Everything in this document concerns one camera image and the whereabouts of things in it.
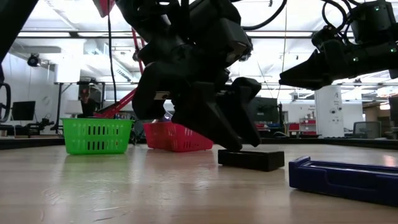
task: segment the computer monitor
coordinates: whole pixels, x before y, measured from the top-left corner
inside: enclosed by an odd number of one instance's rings
[[[254,122],[278,123],[278,100],[276,98],[255,97],[250,101],[248,111]]]
[[[13,121],[33,121],[36,101],[14,102],[12,104]]]

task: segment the table surface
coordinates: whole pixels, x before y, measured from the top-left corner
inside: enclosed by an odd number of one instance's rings
[[[211,151],[69,156],[65,146],[0,151],[6,223],[398,223],[398,208],[291,189],[273,172],[217,165]],[[397,166],[398,151],[328,145],[245,146],[314,160]]]

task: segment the black rectangular block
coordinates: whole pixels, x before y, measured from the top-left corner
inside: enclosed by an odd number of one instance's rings
[[[269,172],[285,166],[285,153],[219,150],[218,164]]]

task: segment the office chair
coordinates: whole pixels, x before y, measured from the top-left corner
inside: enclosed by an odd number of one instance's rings
[[[355,122],[353,137],[361,139],[381,138],[381,122],[380,121]]]

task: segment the person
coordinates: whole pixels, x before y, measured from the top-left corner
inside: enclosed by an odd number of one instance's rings
[[[83,89],[80,93],[81,108],[83,114],[79,114],[78,118],[89,118],[94,116],[97,110],[97,103],[90,98],[90,89]]]

